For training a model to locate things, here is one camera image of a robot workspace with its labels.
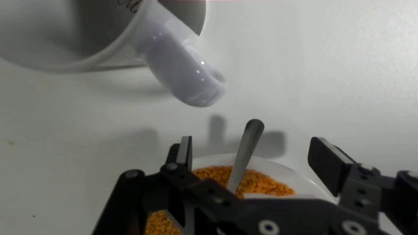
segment orange lentils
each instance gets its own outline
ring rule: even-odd
[[[215,166],[199,169],[194,174],[200,179],[213,179],[221,186],[226,187],[232,166]],[[245,194],[264,194],[271,196],[290,196],[294,191],[287,184],[279,183],[255,170],[247,170],[241,184],[237,188],[236,196],[245,197]],[[157,212],[148,217],[145,235],[181,235],[181,230],[172,222],[165,212]]]

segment white cup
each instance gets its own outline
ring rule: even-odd
[[[0,56],[49,72],[91,71],[131,58],[144,62],[185,103],[211,106],[225,93],[224,79],[194,45],[202,15],[183,16],[182,21],[157,0],[3,2]],[[195,32],[186,21],[195,24]]]

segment white background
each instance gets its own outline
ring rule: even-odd
[[[418,2],[212,2],[200,47],[228,94],[174,100],[147,68],[45,75],[0,62],[0,234],[89,234],[118,175],[155,173],[172,144],[234,153],[260,118],[258,156],[302,171],[313,136],[395,174],[418,170]]]

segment metal spoon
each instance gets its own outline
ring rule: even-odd
[[[238,148],[233,173],[226,186],[226,188],[230,192],[236,194],[237,187],[240,186],[242,178],[245,177],[247,165],[250,162],[250,158],[254,150],[258,147],[258,143],[263,135],[263,131],[264,131],[264,124],[262,120],[253,119],[247,123],[246,131],[243,133],[243,137]]]

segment white table surface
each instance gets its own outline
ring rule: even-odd
[[[418,170],[418,2],[211,2],[200,42],[228,94],[174,100],[147,68],[45,75],[0,60],[0,234],[92,233],[118,175],[155,173],[191,135],[234,153],[251,118],[258,156],[304,171],[313,136],[394,175]]]

